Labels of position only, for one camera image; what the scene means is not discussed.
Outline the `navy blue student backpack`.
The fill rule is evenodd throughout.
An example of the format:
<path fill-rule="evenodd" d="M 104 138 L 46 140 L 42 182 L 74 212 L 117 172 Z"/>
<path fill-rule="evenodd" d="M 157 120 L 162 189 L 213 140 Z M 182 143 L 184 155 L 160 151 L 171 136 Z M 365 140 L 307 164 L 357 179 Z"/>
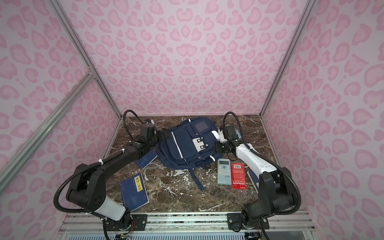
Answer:
<path fill-rule="evenodd" d="M 220 139 L 216 122 L 206 117 L 190 118 L 168 129 L 169 138 L 156 146 L 160 162 L 173 170 L 187 170 L 201 191 L 204 186 L 194 173 L 222 158 L 215 152 Z"/>

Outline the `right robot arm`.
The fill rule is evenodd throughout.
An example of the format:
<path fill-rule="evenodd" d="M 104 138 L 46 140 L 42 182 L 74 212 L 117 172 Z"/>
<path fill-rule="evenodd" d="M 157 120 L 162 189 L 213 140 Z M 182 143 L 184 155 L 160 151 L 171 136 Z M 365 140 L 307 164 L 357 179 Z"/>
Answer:
<path fill-rule="evenodd" d="M 220 127 L 215 152 L 234 154 L 258 175 L 258 198 L 243 205 L 240 219 L 235 222 L 239 226 L 233 227 L 234 231 L 243 227 L 263 227 L 269 217 L 290 215 L 300 209 L 302 196 L 291 172 L 263 157 L 244 137 L 239 137 L 234 126 Z"/>

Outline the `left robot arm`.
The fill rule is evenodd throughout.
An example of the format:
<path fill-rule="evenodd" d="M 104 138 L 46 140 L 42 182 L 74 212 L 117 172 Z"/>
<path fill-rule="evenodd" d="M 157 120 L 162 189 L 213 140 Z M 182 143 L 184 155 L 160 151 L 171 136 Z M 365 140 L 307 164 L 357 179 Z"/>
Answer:
<path fill-rule="evenodd" d="M 105 226 L 110 226 L 113 230 L 131 228 L 131 211 L 107 196 L 107 181 L 122 168 L 166 141 L 169 135 L 167 129 L 158 130 L 153 123 L 145 121 L 136 141 L 129 142 L 106 159 L 90 165 L 79 165 L 74 174 L 64 182 L 64 186 L 69 185 L 67 201 L 79 207 L 71 212 L 89 213 L 99 217 Z"/>

